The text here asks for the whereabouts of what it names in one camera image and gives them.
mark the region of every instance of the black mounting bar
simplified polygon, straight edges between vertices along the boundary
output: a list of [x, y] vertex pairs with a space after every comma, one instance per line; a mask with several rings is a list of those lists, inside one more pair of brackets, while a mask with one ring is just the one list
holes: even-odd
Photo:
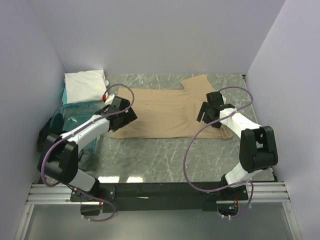
[[[216, 189], [222, 182], [194, 182], [202, 189]], [[118, 211], [151, 211], [151, 210], [191, 210], [217, 211], [217, 201], [247, 200], [246, 186], [231, 187], [222, 191], [206, 193], [197, 191], [186, 182], [165, 183], [100, 183], [100, 193], [103, 199], [112, 202]], [[71, 195], [71, 202], [90, 202], [79, 191]], [[94, 216], [97, 207], [81, 208], [81, 214]], [[103, 204], [103, 213], [113, 209]]]
[[[207, 102], [203, 102], [196, 120], [204, 121], [206, 124], [220, 118], [220, 111], [229, 108], [235, 108], [232, 104], [225, 104], [222, 94], [219, 91], [214, 91], [206, 94]], [[213, 128], [219, 129], [221, 122], [212, 124]]]

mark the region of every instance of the white wall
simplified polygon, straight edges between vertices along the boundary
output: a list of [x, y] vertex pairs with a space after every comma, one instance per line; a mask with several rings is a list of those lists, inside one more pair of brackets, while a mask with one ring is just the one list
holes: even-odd
[[306, 240], [320, 238], [320, 1], [286, 0], [246, 76]]
[[67, 72], [246, 74], [285, 0], [28, 0]]
[[26, 0], [0, 2], [0, 239], [13, 239], [35, 178], [37, 135], [64, 68]]

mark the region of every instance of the white arm segment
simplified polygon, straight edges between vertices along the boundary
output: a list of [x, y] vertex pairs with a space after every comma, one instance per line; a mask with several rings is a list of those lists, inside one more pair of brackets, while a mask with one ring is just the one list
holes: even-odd
[[[236, 108], [226, 108], [220, 111], [220, 118], [230, 115], [235, 112]], [[261, 125], [250, 121], [248, 118], [237, 112], [233, 116], [228, 117], [225, 120], [221, 120], [220, 123], [228, 126], [239, 138], [241, 138], [241, 131], [245, 129], [258, 129]]]
[[[78, 126], [77, 128], [73, 129], [72, 131], [66, 132], [61, 134], [60, 136], [62, 138], [68, 136], [69, 134], [74, 133], [76, 130], [82, 128], [87, 123], [91, 123], [97, 118], [100, 118], [101, 115], [93, 115], [88, 121], [86, 121], [84, 124]], [[91, 126], [86, 128], [85, 130], [75, 134], [73, 137], [69, 138], [69, 142], [75, 142], [78, 144], [78, 152], [80, 152], [88, 143], [90, 143], [93, 139], [97, 138], [101, 134], [104, 134], [109, 131], [109, 120], [103, 118], [100, 120], [97, 120], [95, 123], [93, 123]]]
[[[235, 108], [226, 108], [220, 111], [220, 118], [230, 115], [235, 112]], [[261, 126], [250, 121], [248, 118], [243, 116], [241, 113], [237, 112], [233, 116], [228, 117], [225, 120], [220, 121], [222, 124], [228, 126], [239, 138], [241, 138], [241, 131], [245, 129], [258, 129]], [[240, 181], [249, 181], [254, 175], [262, 172], [263, 170], [257, 170], [252, 173], [248, 173], [244, 170], [239, 162], [230, 172], [225, 175], [225, 179], [228, 184], [234, 184]]]
[[82, 189], [85, 192], [89, 192], [94, 186], [96, 179], [93, 176], [85, 173], [78, 168], [74, 179], [69, 183], [69, 185], [74, 186], [78, 189]]

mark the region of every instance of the glass panel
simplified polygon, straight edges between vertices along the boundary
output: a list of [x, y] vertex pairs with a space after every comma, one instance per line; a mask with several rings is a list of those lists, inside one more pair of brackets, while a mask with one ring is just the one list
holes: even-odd
[[26, 240], [291, 240], [281, 203], [252, 204], [239, 218], [201, 210], [119, 212], [88, 222], [78, 205], [37, 205]]

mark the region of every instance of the black bracket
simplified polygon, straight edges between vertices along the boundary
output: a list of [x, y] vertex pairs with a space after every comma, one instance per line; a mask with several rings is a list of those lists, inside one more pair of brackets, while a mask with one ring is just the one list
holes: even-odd
[[[95, 184], [98, 184], [98, 192], [92, 190], [88, 193], [89, 195], [93, 195], [96, 198], [104, 199], [109, 202], [114, 202], [115, 201], [115, 196], [116, 196], [116, 187], [112, 185], [100, 185], [99, 181], [96, 179]], [[78, 189], [73, 190], [71, 192], [70, 196], [70, 202], [96, 202], [96, 200], [86, 197], [85, 195], [82, 194], [82, 192]], [[80, 213], [83, 216], [98, 216], [101, 212], [103, 204], [99, 205], [90, 205], [90, 204], [85, 204], [85, 205], [80, 205]]]
[[[203, 102], [196, 120], [200, 122], [204, 121], [206, 124], [211, 123], [214, 120], [220, 118], [220, 111], [229, 108], [235, 108], [232, 104], [225, 104], [222, 94], [219, 91], [214, 91], [206, 94], [207, 102]], [[212, 125], [213, 128], [219, 129], [221, 122], [217, 122]]]
[[[37, 169], [41, 172], [41, 166], [48, 150], [57, 141], [61, 140], [61, 136], [54, 133], [50, 134], [43, 146], [43, 150], [37, 165]], [[63, 141], [50, 154], [49, 159], [45, 163], [45, 174], [60, 183], [70, 183], [78, 172], [78, 145], [71, 141]]]
[[[221, 177], [221, 187], [228, 185], [226, 180], [226, 174]], [[234, 196], [239, 195], [239, 189], [241, 187], [228, 187], [220, 191], [221, 196], [226, 200], [233, 200]]]
[[[119, 96], [115, 96], [111, 104], [108, 104], [104, 108], [97, 111], [95, 115], [103, 116], [107, 114], [116, 113], [126, 109], [127, 107], [129, 107], [129, 105], [130, 105], [129, 100]], [[127, 111], [117, 115], [107, 117], [106, 119], [110, 121], [109, 131], [110, 130], [117, 131], [118, 129], [123, 128], [124, 126], [128, 125], [129, 123], [136, 120], [137, 118], [138, 117], [135, 114], [134, 110], [132, 109], [132, 107], [130, 107]]]
[[[257, 147], [257, 142], [262, 144], [262, 147]], [[243, 130], [239, 160], [248, 173], [275, 166], [278, 163], [278, 152], [274, 130], [270, 126]]]

